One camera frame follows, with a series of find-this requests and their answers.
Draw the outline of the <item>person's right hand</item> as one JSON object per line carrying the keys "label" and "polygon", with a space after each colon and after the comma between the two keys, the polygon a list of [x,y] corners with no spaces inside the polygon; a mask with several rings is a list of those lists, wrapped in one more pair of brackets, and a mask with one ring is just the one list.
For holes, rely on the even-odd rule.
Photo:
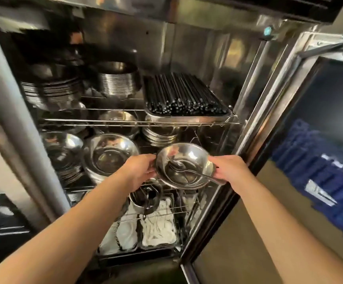
{"label": "person's right hand", "polygon": [[217,169],[215,166],[214,177],[223,179],[231,185],[240,185],[245,180],[253,177],[253,174],[240,156],[223,155],[217,157],[220,157],[220,168]]}

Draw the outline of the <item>person's left hand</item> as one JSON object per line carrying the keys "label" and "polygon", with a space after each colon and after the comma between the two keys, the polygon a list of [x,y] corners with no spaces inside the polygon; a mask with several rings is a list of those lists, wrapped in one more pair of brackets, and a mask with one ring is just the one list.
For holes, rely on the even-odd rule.
{"label": "person's left hand", "polygon": [[144,182],[156,177],[154,163],[144,165],[139,162],[138,156],[131,156],[125,164],[118,170],[118,175],[124,183],[125,190],[136,191]]}

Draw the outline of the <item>shallow steel bowl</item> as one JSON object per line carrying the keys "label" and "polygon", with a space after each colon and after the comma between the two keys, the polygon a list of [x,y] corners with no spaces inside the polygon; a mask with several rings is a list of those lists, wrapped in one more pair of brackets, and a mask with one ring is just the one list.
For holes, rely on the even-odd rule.
{"label": "shallow steel bowl", "polygon": [[157,154],[154,167],[157,177],[175,189],[197,190],[207,186],[216,172],[210,154],[193,143],[173,143]]}

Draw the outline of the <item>person's left forearm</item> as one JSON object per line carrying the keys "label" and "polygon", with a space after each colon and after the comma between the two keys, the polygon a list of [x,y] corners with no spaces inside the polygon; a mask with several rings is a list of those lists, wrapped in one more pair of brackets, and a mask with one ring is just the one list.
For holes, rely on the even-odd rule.
{"label": "person's left forearm", "polygon": [[116,172],[0,263],[0,284],[74,284],[118,217],[131,176]]}

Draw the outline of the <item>person's right forearm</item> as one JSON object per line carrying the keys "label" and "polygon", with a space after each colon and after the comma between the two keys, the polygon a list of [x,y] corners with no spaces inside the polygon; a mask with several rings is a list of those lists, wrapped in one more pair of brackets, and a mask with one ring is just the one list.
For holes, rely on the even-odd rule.
{"label": "person's right forearm", "polygon": [[231,181],[284,284],[343,284],[343,260],[318,241],[251,173]]}

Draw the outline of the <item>low stack of steel bowls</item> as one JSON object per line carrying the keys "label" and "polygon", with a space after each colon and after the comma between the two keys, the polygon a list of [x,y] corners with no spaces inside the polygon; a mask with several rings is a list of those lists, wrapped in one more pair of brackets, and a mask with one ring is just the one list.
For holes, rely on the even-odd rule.
{"label": "low stack of steel bowls", "polygon": [[141,132],[145,140],[153,147],[164,147],[178,141],[180,127],[149,126],[142,127]]}

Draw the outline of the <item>steel spoon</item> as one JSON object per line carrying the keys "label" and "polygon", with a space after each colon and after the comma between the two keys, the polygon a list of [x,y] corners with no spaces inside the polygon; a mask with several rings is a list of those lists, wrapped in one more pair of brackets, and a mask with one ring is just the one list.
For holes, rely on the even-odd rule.
{"label": "steel spoon", "polygon": [[188,173],[193,173],[193,174],[195,174],[195,175],[197,175],[197,176],[206,178],[207,180],[212,181],[212,182],[214,182],[214,183],[216,183],[216,184],[219,184],[219,185],[221,184],[221,180],[220,180],[220,179],[213,178],[213,177],[211,177],[211,176],[207,176],[207,175],[201,174],[201,173],[196,172],[196,171],[194,171],[194,170],[188,170],[188,169],[186,168],[186,166],[184,165],[183,162],[174,161],[174,160],[171,160],[171,159],[170,159],[169,162],[168,162],[168,166],[169,166],[171,169],[173,169],[174,171],[176,171],[176,172],[180,172],[180,173],[186,173],[186,172],[188,172]]}

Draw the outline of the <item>stack of large steel bowls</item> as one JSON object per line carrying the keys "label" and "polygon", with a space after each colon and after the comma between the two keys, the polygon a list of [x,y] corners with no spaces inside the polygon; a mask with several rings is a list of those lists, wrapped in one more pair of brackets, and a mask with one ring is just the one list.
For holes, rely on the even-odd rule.
{"label": "stack of large steel bowls", "polygon": [[83,169],[95,185],[114,174],[129,157],[139,154],[133,140],[115,133],[98,134],[87,139],[80,152]]}

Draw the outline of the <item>steel utensil cup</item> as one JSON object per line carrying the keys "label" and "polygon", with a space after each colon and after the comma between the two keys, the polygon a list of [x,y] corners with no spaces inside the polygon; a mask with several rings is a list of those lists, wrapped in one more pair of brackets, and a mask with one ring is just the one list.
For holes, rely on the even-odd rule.
{"label": "steel utensil cup", "polygon": [[162,195],[162,188],[155,185],[144,185],[131,192],[129,199],[133,204],[134,210],[145,219],[147,215],[157,210]]}

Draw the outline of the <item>single steel bowl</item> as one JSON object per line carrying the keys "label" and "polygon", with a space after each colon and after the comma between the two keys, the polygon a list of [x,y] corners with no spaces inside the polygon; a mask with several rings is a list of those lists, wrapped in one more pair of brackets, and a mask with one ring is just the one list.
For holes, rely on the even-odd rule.
{"label": "single steel bowl", "polygon": [[140,128],[137,124],[137,117],[124,110],[110,110],[98,117],[98,126],[94,126],[96,134],[115,133],[134,139]]}

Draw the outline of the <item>tray of white spoons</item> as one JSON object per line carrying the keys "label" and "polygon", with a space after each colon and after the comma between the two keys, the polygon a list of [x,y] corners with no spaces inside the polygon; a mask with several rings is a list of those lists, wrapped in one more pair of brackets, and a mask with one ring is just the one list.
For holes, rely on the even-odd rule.
{"label": "tray of white spoons", "polygon": [[171,196],[163,197],[154,213],[147,215],[145,219],[140,215],[141,248],[152,249],[177,243],[173,201]]}
{"label": "tray of white spoons", "polygon": [[99,254],[106,256],[136,249],[138,242],[137,218],[137,213],[130,204],[125,214],[114,222],[106,233],[99,245]]}

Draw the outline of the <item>tall stack of steel bowls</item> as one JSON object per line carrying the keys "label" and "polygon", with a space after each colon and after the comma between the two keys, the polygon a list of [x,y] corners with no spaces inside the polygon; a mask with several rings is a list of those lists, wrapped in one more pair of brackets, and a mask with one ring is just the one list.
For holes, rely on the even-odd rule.
{"label": "tall stack of steel bowls", "polygon": [[141,89],[141,75],[132,63],[104,61],[93,67],[97,73],[98,92],[104,97],[135,95]]}

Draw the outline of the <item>stack of small steel bowls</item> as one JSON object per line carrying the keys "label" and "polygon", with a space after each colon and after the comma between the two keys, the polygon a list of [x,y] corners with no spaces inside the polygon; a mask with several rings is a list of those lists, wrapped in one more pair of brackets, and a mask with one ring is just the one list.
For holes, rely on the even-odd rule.
{"label": "stack of small steel bowls", "polygon": [[63,185],[70,185],[83,175],[81,151],[84,142],[76,135],[61,131],[40,133],[51,164]]}

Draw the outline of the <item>stainless steel cabinet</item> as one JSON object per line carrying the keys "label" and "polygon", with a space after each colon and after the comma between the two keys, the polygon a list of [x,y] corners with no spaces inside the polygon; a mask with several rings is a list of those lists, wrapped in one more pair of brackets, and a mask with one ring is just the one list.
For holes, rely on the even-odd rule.
{"label": "stainless steel cabinet", "polygon": [[[175,72],[202,80],[225,107],[223,116],[239,106],[247,118],[279,53],[301,33],[332,25],[342,9],[343,0],[0,0],[0,33],[20,55],[17,81],[40,134],[39,108],[20,85],[31,64],[77,67],[84,93],[65,110],[83,106],[86,96],[144,99],[146,77]],[[270,25],[274,37],[264,38]],[[93,67],[104,61],[136,65],[141,89],[126,98],[101,95]],[[214,153],[229,128],[241,125],[182,127],[178,140]],[[8,199],[33,226],[56,220],[1,124],[0,151],[31,198],[6,190]]]}

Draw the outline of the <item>grey cabinet door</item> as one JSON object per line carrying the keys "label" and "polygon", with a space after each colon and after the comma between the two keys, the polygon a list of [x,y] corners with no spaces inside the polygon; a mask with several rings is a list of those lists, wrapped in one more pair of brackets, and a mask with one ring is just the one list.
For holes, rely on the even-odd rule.
{"label": "grey cabinet door", "polygon": [[0,33],[0,124],[34,178],[46,204],[58,218],[70,209],[70,203],[47,156],[17,77],[20,55],[9,37]]}

